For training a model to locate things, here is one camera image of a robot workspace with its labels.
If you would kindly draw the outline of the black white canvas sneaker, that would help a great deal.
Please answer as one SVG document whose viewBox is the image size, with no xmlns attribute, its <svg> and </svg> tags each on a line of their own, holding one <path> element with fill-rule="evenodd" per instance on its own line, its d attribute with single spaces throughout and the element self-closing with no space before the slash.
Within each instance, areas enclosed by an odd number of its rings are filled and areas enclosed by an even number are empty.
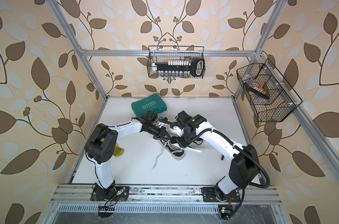
<svg viewBox="0 0 339 224">
<path fill-rule="evenodd" d="M 172 157 L 174 159 L 176 159 L 178 161 L 184 158 L 185 151 L 192 151 L 192 152 L 195 152 L 195 153 L 204 153 L 204 150 L 202 150 L 202 149 L 196 149 L 196 148 L 193 148 L 191 146 L 188 146 L 186 148 L 182 148 L 182 147 L 177 146 L 174 143 L 172 144 L 170 141 L 167 141 L 167 140 L 158 140 L 158 143 L 162 147 L 161 153 L 156 157 L 155 163 L 154 163 L 151 170 L 153 170 L 156 167 L 157 160 L 163 154 L 165 149 L 172 155 Z"/>
</svg>

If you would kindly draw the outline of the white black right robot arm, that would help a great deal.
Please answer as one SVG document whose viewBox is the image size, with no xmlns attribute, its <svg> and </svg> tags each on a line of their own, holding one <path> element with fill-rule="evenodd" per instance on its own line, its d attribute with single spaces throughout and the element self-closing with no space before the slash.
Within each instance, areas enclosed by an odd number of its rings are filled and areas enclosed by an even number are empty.
<svg viewBox="0 0 339 224">
<path fill-rule="evenodd" d="M 260 165 L 254 146 L 239 144 L 214 128 L 203 116 L 191 117 L 182 111 L 176 116 L 174 138 L 179 147 L 186 148 L 198 139 L 209 143 L 230 162 L 228 175 L 219 180 L 213 188 L 212 197 L 225 202 L 236 190 L 245 190 L 247 186 L 267 189 L 270 177 Z"/>
</svg>

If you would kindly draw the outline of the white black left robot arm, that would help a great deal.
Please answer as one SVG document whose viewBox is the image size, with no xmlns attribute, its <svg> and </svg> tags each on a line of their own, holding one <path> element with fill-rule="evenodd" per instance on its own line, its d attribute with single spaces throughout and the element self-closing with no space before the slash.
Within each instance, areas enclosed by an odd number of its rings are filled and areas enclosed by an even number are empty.
<svg viewBox="0 0 339 224">
<path fill-rule="evenodd" d="M 158 115 L 148 111 L 125 124 L 109 126 L 100 123 L 95 127 L 84 147 L 87 159 L 94 164 L 97 178 L 92 193 L 93 201 L 110 201 L 121 195 L 115 187 L 110 163 L 117 140 L 140 132 L 151 134 L 155 140 L 171 140 L 171 135 L 165 127 L 157 124 L 157 120 Z"/>
</svg>

